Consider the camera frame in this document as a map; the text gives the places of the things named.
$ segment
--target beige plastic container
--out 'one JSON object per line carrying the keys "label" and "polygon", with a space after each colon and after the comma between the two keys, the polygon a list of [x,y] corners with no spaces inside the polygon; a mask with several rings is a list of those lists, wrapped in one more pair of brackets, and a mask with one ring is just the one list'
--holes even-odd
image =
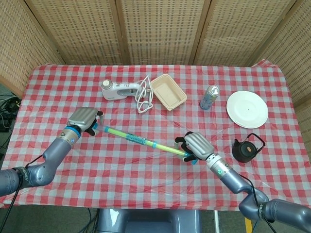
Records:
{"label": "beige plastic container", "polygon": [[151,88],[167,110],[173,110],[187,100],[187,95],[168,74],[151,81]]}

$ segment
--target plastic tube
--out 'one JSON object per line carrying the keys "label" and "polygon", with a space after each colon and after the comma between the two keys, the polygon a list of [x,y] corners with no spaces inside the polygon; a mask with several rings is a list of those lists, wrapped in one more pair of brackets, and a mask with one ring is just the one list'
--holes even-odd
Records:
{"label": "plastic tube", "polygon": [[126,133],[126,132],[123,132],[121,130],[110,128],[108,126],[98,125],[96,130],[99,130],[99,131],[102,131],[102,132],[106,132],[106,133],[110,133],[110,134],[113,134],[115,136],[123,137],[123,138],[125,138],[125,139],[127,139],[129,141],[136,142],[136,143],[139,143],[139,144],[142,144],[142,145],[146,145],[146,146],[149,146],[149,147],[152,147],[152,148],[157,148],[157,149],[160,149],[160,150],[164,150],[164,151],[167,151],[167,152],[170,152],[170,153],[173,153],[173,154],[181,155],[181,156],[184,156],[184,157],[189,156],[188,153],[186,153],[186,152],[184,152],[182,150],[178,150],[178,149],[175,149],[175,148],[172,148],[172,147],[164,146],[164,145],[159,144],[159,143],[157,143],[155,141],[151,141],[151,140],[148,140],[146,138],[143,138],[143,137],[131,134],[131,133]]}

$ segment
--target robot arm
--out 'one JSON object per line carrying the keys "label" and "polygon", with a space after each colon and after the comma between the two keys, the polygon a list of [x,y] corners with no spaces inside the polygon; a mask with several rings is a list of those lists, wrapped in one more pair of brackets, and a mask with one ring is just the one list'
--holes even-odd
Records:
{"label": "robot arm", "polygon": [[78,108],[67,122],[67,127],[43,152],[44,163],[34,166],[15,167],[0,171],[0,196],[5,196],[18,189],[48,185],[54,179],[56,170],[73,145],[80,138],[81,132],[94,136],[93,126],[96,116],[103,120],[103,113],[95,108]]}
{"label": "robot arm", "polygon": [[296,227],[305,232],[311,232],[311,209],[280,199],[270,200],[258,189],[245,181],[219,155],[214,154],[214,147],[200,134],[191,133],[185,136],[187,147],[200,160],[205,160],[209,169],[234,194],[246,192],[247,197],[239,204],[242,214],[251,220],[267,219],[269,222],[279,221]]}

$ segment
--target table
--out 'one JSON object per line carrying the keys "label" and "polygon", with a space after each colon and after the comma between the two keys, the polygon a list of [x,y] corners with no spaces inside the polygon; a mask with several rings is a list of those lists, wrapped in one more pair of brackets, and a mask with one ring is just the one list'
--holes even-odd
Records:
{"label": "table", "polygon": [[[167,111],[154,98],[154,107],[138,114],[133,97],[107,101],[100,82],[137,82],[170,74],[188,99]],[[208,85],[220,87],[210,111],[199,107]],[[268,105],[268,121],[250,130],[234,124],[226,100],[248,90]],[[2,169],[24,166],[41,155],[81,106],[104,112],[104,125],[173,146],[177,136],[200,132],[240,174],[271,199],[310,206],[311,168],[281,70],[263,60],[254,67],[199,66],[67,66],[44,65],[30,75]],[[237,162],[234,139],[258,134],[266,147],[247,164]],[[13,195],[2,197],[9,204]],[[16,204],[121,208],[187,208],[237,210],[245,194],[232,194],[208,170],[204,161],[183,163],[175,155],[153,150],[106,133],[84,133],[59,166],[53,182],[20,191]]]}

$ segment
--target wicker panel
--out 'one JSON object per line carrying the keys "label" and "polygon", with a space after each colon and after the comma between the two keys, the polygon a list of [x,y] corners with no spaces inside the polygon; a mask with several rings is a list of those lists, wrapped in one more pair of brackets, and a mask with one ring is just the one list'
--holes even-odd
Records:
{"label": "wicker panel", "polygon": [[215,0],[195,65],[244,66],[290,0]]}
{"label": "wicker panel", "polygon": [[189,63],[204,0],[123,0],[132,64]]}
{"label": "wicker panel", "polygon": [[301,134],[311,160],[311,104],[296,112]]}
{"label": "wicker panel", "polygon": [[67,63],[121,64],[108,0],[27,0],[27,3]]}
{"label": "wicker panel", "polygon": [[259,56],[280,66],[294,103],[311,93],[310,25],[311,1],[303,1]]}
{"label": "wicker panel", "polygon": [[0,28],[1,82],[17,95],[24,92],[36,66],[64,62],[19,1],[1,2]]}

